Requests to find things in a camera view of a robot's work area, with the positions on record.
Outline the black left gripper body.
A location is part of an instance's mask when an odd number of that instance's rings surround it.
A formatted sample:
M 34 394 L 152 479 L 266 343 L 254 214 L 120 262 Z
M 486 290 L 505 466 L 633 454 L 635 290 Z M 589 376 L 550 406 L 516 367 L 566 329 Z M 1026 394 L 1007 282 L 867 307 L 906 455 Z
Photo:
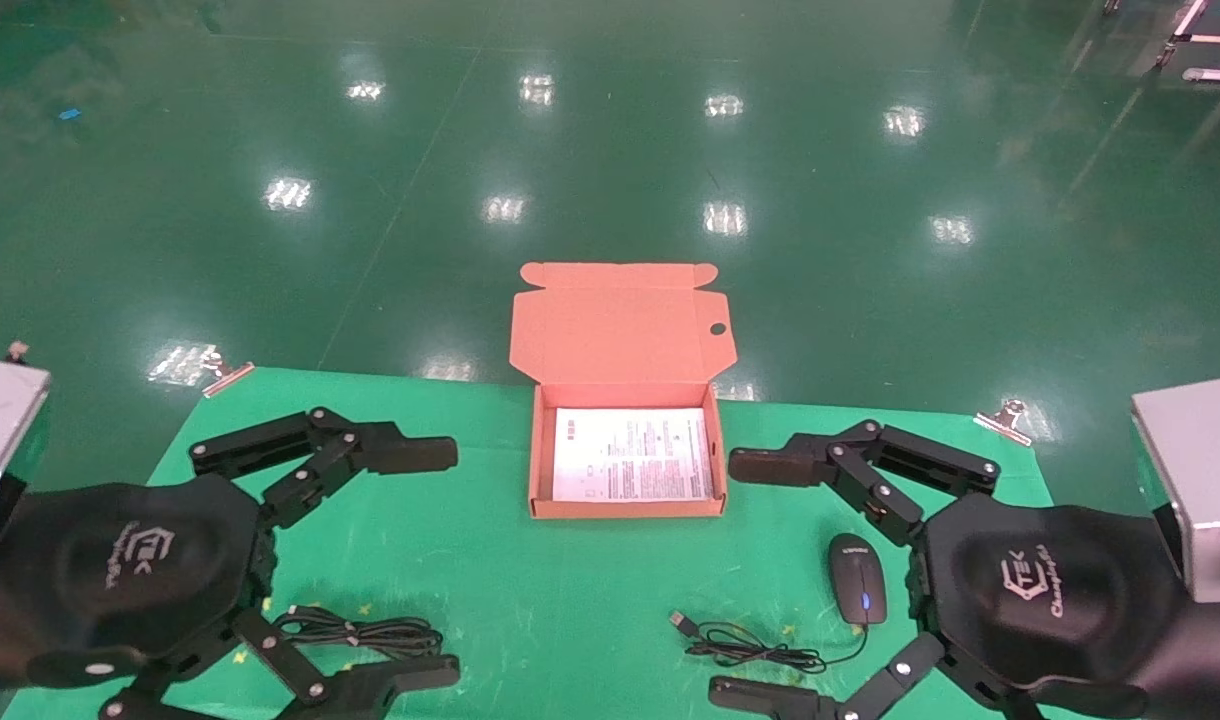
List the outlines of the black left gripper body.
M 0 537 L 0 691 L 194 676 L 274 565 L 261 506 L 220 477 L 26 493 Z

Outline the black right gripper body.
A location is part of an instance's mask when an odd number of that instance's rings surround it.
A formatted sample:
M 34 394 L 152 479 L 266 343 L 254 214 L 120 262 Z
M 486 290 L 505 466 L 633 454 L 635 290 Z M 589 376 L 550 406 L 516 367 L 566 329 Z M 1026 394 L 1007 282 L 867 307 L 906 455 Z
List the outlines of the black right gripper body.
M 913 537 L 910 597 L 982 707 L 1220 719 L 1220 603 L 1191 597 L 1148 519 L 959 498 Z

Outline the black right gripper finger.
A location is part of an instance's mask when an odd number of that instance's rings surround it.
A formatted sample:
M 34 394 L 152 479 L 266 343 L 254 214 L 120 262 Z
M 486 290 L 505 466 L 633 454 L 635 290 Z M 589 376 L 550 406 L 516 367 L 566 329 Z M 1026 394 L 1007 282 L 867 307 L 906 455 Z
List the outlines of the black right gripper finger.
M 734 676 L 711 679 L 709 700 L 770 719 L 881 719 L 935 669 L 1004 718 L 1032 718 L 1031 632 L 920 632 L 847 700 Z
M 875 420 L 833 436 L 794 433 L 780 448 L 734 448 L 726 466 L 739 483 L 828 487 L 899 547 L 915 542 L 925 516 L 889 475 L 953 498 L 993 495 L 1000 477 L 993 460 Z

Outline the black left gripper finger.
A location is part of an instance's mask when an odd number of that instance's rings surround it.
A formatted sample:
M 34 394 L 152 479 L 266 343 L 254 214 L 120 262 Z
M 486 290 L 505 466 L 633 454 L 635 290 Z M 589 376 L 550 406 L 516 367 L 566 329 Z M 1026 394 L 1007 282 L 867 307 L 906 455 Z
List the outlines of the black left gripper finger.
M 407 437 L 394 421 L 351 421 L 314 408 L 199 441 L 189 456 L 198 477 L 224 480 L 295 461 L 296 467 L 264 489 L 261 502 L 264 527 L 292 528 L 364 471 L 447 471 L 456 466 L 459 452 L 451 437 Z
M 224 641 L 240 641 L 293 694 L 277 719 L 386 719 L 401 694 L 458 683 L 459 657 L 422 657 L 362 664 L 325 676 L 303 652 L 285 639 L 261 611 L 235 614 L 223 628 Z M 135 675 L 101 708 L 102 719 L 212 719 L 211 714 L 167 705 L 165 694 L 179 674 L 162 664 Z

